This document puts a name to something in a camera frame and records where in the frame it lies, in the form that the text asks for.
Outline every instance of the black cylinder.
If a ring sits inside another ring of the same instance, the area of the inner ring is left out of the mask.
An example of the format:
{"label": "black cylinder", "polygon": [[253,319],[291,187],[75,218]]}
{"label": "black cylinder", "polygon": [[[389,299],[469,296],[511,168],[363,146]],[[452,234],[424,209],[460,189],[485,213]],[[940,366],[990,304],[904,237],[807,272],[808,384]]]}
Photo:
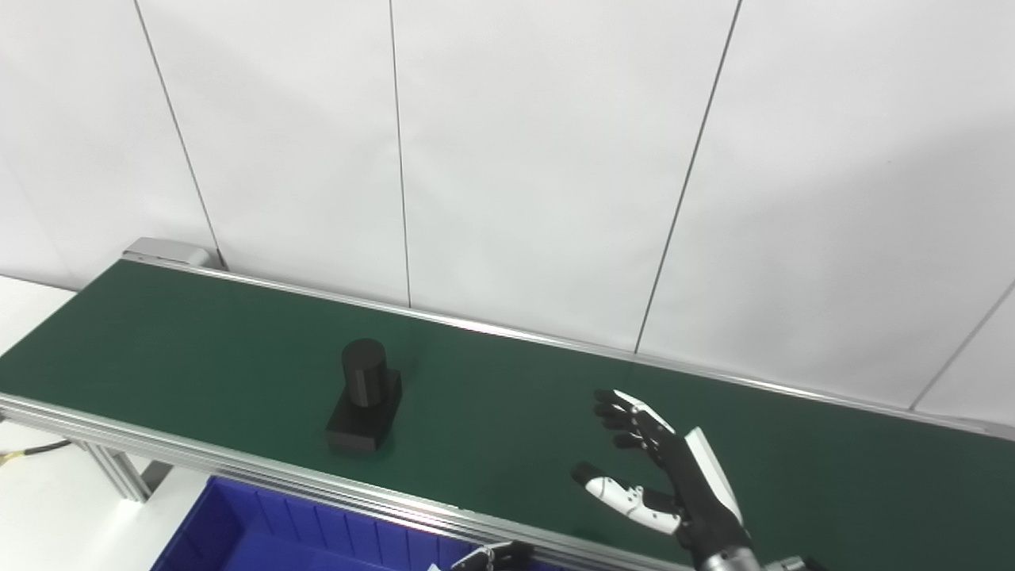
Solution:
{"label": "black cylinder", "polygon": [[349,401],[356,407],[374,407],[387,397],[388,362],[377,340],[356,340],[342,350],[342,370]]}

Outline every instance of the metal leg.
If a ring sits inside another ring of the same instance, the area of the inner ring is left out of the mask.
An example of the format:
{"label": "metal leg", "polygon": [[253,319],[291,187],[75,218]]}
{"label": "metal leg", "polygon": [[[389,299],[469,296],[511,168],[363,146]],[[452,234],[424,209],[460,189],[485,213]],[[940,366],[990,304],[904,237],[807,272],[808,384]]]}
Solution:
{"label": "metal leg", "polygon": [[95,463],[106,473],[106,477],[110,479],[117,492],[125,499],[134,502],[146,502],[173,468],[170,465],[152,461],[144,474],[138,474],[127,454],[90,442],[79,444],[95,459]]}

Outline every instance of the wall panel seam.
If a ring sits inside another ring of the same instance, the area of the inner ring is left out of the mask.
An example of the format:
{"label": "wall panel seam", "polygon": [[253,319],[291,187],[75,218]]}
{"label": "wall panel seam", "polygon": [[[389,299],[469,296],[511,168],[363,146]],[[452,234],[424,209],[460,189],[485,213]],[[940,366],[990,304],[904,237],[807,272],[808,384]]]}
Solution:
{"label": "wall panel seam", "polygon": [[194,172],[194,163],[191,161],[190,152],[187,150],[187,142],[184,140],[184,133],[180,129],[180,121],[177,119],[177,112],[173,106],[173,99],[170,98],[170,89],[165,85],[165,78],[162,77],[162,68],[158,65],[158,58],[155,57],[155,47],[151,43],[151,35],[148,33],[148,25],[144,22],[144,14],[141,13],[141,5],[138,3],[138,0],[133,1],[134,9],[137,11],[137,19],[141,23],[141,31],[144,33],[144,41],[148,45],[148,54],[151,55],[151,63],[155,66],[155,74],[158,76],[158,84],[162,88],[162,95],[165,96],[165,104],[170,110],[170,118],[173,119],[173,128],[177,132],[177,138],[180,139],[180,147],[184,151],[184,159],[187,161],[187,170],[190,172],[191,181],[194,183],[194,191],[197,193],[198,202],[201,204],[201,211],[204,213],[205,223],[208,224],[208,232],[211,234],[211,240],[215,244],[215,254],[218,256],[218,261],[222,264],[222,267],[228,269],[228,264],[225,263],[225,258],[222,256],[222,248],[218,244],[218,236],[215,234],[215,228],[211,224],[211,216],[208,214],[208,206],[204,202],[204,195],[201,194],[201,185],[197,182],[197,174]]}
{"label": "wall panel seam", "polygon": [[1001,306],[1004,305],[1005,300],[1007,300],[1008,297],[1011,296],[1012,291],[1015,291],[1015,279],[1013,279],[1011,283],[1008,284],[1008,288],[1006,288],[1004,293],[1001,294],[1001,297],[998,298],[998,301],[994,302],[994,305],[991,306],[991,309],[987,310],[987,313],[984,314],[984,317],[976,324],[975,327],[973,327],[972,331],[969,332],[969,335],[967,335],[965,339],[962,340],[962,343],[958,345],[958,348],[956,348],[955,351],[952,352],[951,356],[948,357],[944,365],[941,366],[941,369],[939,369],[938,372],[933,377],[931,377],[931,380],[927,383],[927,386],[925,386],[923,390],[920,391],[920,394],[917,396],[917,399],[915,399],[912,401],[912,404],[909,405],[908,411],[916,411],[917,407],[920,406],[921,402],[923,402],[924,399],[928,395],[930,395],[931,389],[933,389],[934,386],[938,383],[938,381],[941,380],[944,374],[948,371],[948,369],[951,368],[952,364],[955,363],[958,357],[962,355],[965,349],[969,347],[969,344],[972,343],[972,340],[977,335],[979,335],[979,332],[984,329],[985,326],[987,326],[987,323],[990,322],[992,317],[994,317],[994,314],[997,313],[998,309],[1000,309]]}
{"label": "wall panel seam", "polygon": [[402,111],[398,98],[398,56],[395,53],[395,6],[388,0],[388,20],[391,25],[391,72],[395,89],[395,135],[398,140],[398,183],[402,191],[402,241],[405,247],[405,299],[412,307],[412,280],[409,278],[409,224],[405,213],[405,168],[402,163]]}
{"label": "wall panel seam", "polygon": [[730,43],[733,40],[733,31],[737,27],[737,18],[740,15],[740,6],[743,0],[737,0],[737,6],[733,10],[733,18],[730,20],[730,29],[726,34],[726,43],[723,45],[723,53],[719,58],[719,66],[716,68],[716,76],[712,82],[712,90],[708,92],[708,100],[704,105],[704,113],[701,115],[701,124],[698,126],[697,137],[694,139],[694,147],[691,150],[690,160],[687,162],[687,170],[684,172],[684,181],[680,187],[680,195],[677,197],[677,205],[673,212],[673,219],[670,221],[670,231],[666,235],[666,242],[663,244],[663,253],[659,260],[659,267],[656,269],[656,277],[652,282],[652,290],[649,292],[649,302],[645,308],[645,315],[641,318],[641,327],[638,329],[637,340],[634,342],[634,353],[641,349],[641,338],[645,336],[646,326],[649,324],[649,313],[652,311],[652,302],[656,298],[656,290],[659,288],[659,280],[663,275],[663,266],[666,264],[666,255],[670,251],[670,242],[673,240],[673,230],[677,226],[677,216],[680,215],[680,208],[684,203],[684,195],[687,193],[687,184],[691,179],[691,170],[694,167],[694,158],[697,156],[698,146],[701,144],[701,136],[704,133],[705,124],[708,121],[708,112],[712,111],[712,102],[716,97],[716,88],[719,86],[719,78],[723,74],[723,65],[726,63],[726,55],[730,50]]}

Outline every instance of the black block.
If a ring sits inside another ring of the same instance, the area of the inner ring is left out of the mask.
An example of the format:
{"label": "black block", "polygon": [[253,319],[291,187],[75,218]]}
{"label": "black block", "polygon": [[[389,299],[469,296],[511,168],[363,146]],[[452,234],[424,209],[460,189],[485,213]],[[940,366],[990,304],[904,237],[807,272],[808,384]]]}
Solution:
{"label": "black block", "polygon": [[377,340],[356,340],[342,350],[345,392],[357,407],[375,407],[388,398],[388,358]]}
{"label": "black block", "polygon": [[348,388],[342,389],[325,429],[332,450],[373,452],[384,444],[402,402],[402,376],[398,371],[386,369],[384,377],[385,399],[373,407],[356,406]]}

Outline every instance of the cable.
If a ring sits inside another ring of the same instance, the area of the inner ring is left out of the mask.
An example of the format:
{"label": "cable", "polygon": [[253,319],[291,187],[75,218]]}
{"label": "cable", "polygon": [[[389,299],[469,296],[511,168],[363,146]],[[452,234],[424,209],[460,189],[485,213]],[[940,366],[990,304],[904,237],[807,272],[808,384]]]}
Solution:
{"label": "cable", "polygon": [[24,455],[30,456],[32,454],[42,454],[43,452],[49,452],[50,450],[59,450],[64,446],[70,444],[69,440],[61,440],[60,442],[54,442],[53,444],[47,444],[45,446],[36,446],[35,448],[25,448]]}
{"label": "cable", "polygon": [[31,456],[32,454],[42,454],[43,452],[49,452],[51,450],[59,450],[64,446],[70,444],[70,440],[61,440],[60,442],[54,442],[53,444],[46,444],[45,446],[35,446],[32,448],[25,448],[24,450],[15,450],[14,452],[7,452],[6,454],[0,455],[0,467],[12,458],[18,456]]}

